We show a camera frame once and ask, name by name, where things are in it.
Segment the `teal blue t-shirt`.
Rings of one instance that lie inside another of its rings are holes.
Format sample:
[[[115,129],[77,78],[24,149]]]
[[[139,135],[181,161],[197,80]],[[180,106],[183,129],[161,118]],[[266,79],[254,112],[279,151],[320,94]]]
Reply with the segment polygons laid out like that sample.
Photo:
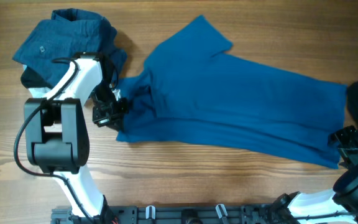
[[[203,16],[158,45],[119,88],[131,107],[118,141],[180,141],[338,166],[328,137],[344,124],[346,86],[229,54]]]

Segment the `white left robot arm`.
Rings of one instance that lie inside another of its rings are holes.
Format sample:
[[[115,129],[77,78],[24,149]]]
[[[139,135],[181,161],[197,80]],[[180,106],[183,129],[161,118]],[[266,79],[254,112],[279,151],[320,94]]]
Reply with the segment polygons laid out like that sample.
[[[92,99],[94,124],[116,131],[124,128],[128,102],[116,89],[116,67],[107,56],[96,52],[77,52],[71,58],[54,61],[69,63],[69,69],[44,96],[26,101],[25,121],[14,143],[15,162],[24,172],[36,174],[19,160],[18,146],[24,135],[27,159],[40,168],[38,176],[54,179],[71,204],[66,221],[117,223],[86,165],[90,140],[83,114],[86,101]]]

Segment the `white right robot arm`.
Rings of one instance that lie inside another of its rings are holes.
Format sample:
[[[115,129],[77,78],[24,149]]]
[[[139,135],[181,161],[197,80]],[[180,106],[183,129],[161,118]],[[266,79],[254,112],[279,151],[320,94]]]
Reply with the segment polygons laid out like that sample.
[[[348,126],[328,137],[347,170],[329,190],[283,194],[270,207],[271,223],[358,223],[358,129]]]

